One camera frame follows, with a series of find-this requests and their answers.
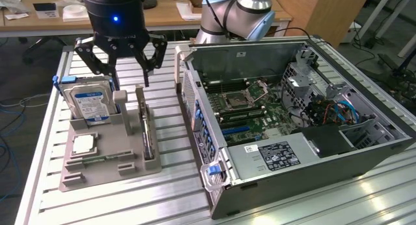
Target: blue cable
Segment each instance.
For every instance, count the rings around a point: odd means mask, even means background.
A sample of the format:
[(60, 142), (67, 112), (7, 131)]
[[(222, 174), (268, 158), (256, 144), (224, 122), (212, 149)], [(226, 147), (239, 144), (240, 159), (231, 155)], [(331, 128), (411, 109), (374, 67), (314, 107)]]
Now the blue cable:
[(342, 119), (342, 121), (346, 121), (344, 116), (339, 113), (339, 106), (335, 106), (335, 110), (336, 110), (338, 116)]
[(359, 123), (359, 122), (360, 122), (360, 121), (359, 121), (359, 113), (358, 113), (356, 109), (354, 108), (354, 106), (351, 105), (351, 103), (347, 102), (347, 101), (340, 101), (339, 103), (340, 103), (340, 104), (344, 104), (346, 106), (348, 106), (348, 108), (352, 110), (352, 113), (354, 113), (356, 122)]
[(19, 165), (18, 165), (18, 162), (16, 162), (16, 157), (15, 157), (15, 152), (11, 150), (11, 148), (6, 145), (0, 145), (2, 148), (4, 148), (6, 150), (10, 151), (10, 154), (11, 154), (11, 158), (12, 158), (12, 161), (14, 161), (14, 164), (15, 164), (15, 167), (16, 167), (16, 172), (18, 172), (18, 184), (16, 186), (14, 187), (14, 189), (10, 191), (8, 194), (6, 194), (2, 198), (0, 198), (0, 202), (8, 197), (8, 195), (14, 194), (15, 191), (18, 190), (19, 186), (20, 186), (20, 183), (22, 183), (22, 174), (20, 174), (20, 169), (19, 169)]
[(26, 117), (26, 114), (23, 114), (22, 112), (11, 112), (11, 111), (3, 110), (3, 109), (0, 109), (0, 112), (10, 113), (10, 114), (18, 114), (22, 116), (20, 124), (15, 128), (12, 128), (7, 133), (2, 134), (2, 136), (6, 137), (6, 136), (10, 136), (20, 128), (20, 126), (24, 124), (27, 117)]

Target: blue cable on floor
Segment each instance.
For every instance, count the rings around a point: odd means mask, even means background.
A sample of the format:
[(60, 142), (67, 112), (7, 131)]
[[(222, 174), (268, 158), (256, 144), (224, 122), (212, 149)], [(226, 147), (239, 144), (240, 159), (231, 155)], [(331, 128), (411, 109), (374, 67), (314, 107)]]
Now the blue cable on floor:
[(7, 133), (3, 133), (3, 134), (0, 133), (0, 135), (3, 137), (6, 137), (6, 136), (11, 135), (20, 128), (20, 126), (24, 124), (27, 117), (26, 117), (26, 114), (23, 114), (22, 112), (11, 112), (11, 111), (7, 111), (4, 109), (0, 109), (0, 112), (10, 113), (10, 114), (18, 114), (22, 116), (20, 124), (15, 128), (12, 128)]
[(18, 161), (16, 161), (16, 157), (15, 157), (15, 152), (11, 150), (11, 148), (6, 145), (0, 145), (0, 147), (6, 150), (10, 151), (10, 155), (11, 155), (11, 159), (14, 161), (15, 167), (16, 167), (16, 172), (18, 172), (18, 184), (14, 187), (14, 189), (10, 191), (8, 194), (6, 194), (2, 198), (0, 198), (0, 202), (8, 197), (8, 195), (14, 194), (15, 191), (18, 190), (20, 183), (22, 183), (22, 173), (20, 173), (20, 169), (19, 169), (19, 165), (18, 165)]

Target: metal frame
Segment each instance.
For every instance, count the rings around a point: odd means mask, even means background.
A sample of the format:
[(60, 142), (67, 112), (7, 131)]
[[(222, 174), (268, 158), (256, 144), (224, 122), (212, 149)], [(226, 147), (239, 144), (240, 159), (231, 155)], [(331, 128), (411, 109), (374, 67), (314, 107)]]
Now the metal frame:
[[(370, 29), (370, 27), (371, 27), (371, 25), (372, 25), (375, 19), (378, 18), (378, 16), (379, 16), (379, 14), (380, 14), (380, 12), (382, 12), (382, 10), (383, 10), (386, 4), (388, 3), (388, 1), (390, 1), (390, 0), (382, 0), (382, 1), (380, 1), (380, 3), (379, 3), (379, 5), (378, 5), (376, 9), (374, 10), (374, 12), (372, 12), (372, 14), (371, 14), (371, 16), (370, 16), (370, 18), (368, 18), (368, 20), (367, 20), (367, 22), (366, 22), (363, 28), (362, 28), (362, 30), (360, 30), (360, 32), (359, 32), (359, 37), (360, 37), (360, 38), (363, 38), (363, 36), (364, 36), (367, 30)], [(383, 25), (382, 30), (383, 30), (383, 29), (386, 29), (386, 30), (388, 29), (388, 27), (391, 26), (392, 21), (396, 19), (396, 17), (398, 17), (398, 15), (399, 15), (399, 13), (402, 12), (402, 10), (403, 10), (406, 4), (404, 4), (404, 5), (400, 5), (400, 7), (398, 7), (395, 13), (394, 13), (392, 16), (390, 17), (390, 20), (388, 20), (388, 21), (386, 22), (386, 24)]]
[[(54, 89), (40, 139), (35, 151), (16, 224), (382, 224), (416, 221), (416, 147), (388, 158), (364, 176), (343, 181), (295, 197), (271, 203), (238, 216), (210, 219), (208, 200), (202, 188), (186, 124), (175, 91), (175, 46), (172, 42), (163, 68), (151, 77), (146, 98), (156, 111), (163, 172), (148, 177), (115, 182), (100, 187), (60, 193), (56, 190), (62, 169), (62, 140), (67, 140), (70, 115)], [(335, 49), (320, 43), (323, 50), (347, 72), (383, 101), (387, 107), (416, 129), (416, 117), (376, 86)], [(340, 76), (324, 61), (320, 71), (332, 82)], [(143, 82), (140, 66), (130, 59), (118, 65), (122, 88), (130, 93), (130, 107), (138, 103), (134, 84)], [(72, 52), (64, 52), (59, 75), (87, 75), (90, 70)]]

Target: blue pcie slot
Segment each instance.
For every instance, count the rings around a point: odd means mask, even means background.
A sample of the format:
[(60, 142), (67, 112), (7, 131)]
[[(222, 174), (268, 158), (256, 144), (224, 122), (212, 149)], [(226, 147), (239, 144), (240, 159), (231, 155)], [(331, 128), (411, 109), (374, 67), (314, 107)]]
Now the blue pcie slot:
[(248, 126), (222, 130), (223, 135), (230, 135), (230, 134), (235, 134), (235, 133), (244, 132), (244, 131), (250, 131), (250, 127)]

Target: power supply label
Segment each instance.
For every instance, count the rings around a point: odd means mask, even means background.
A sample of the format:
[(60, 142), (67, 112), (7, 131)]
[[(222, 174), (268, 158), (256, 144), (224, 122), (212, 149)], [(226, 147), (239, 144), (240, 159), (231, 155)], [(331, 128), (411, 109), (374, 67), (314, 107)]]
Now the power supply label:
[(300, 164), (287, 141), (259, 147), (260, 154), (271, 171)]

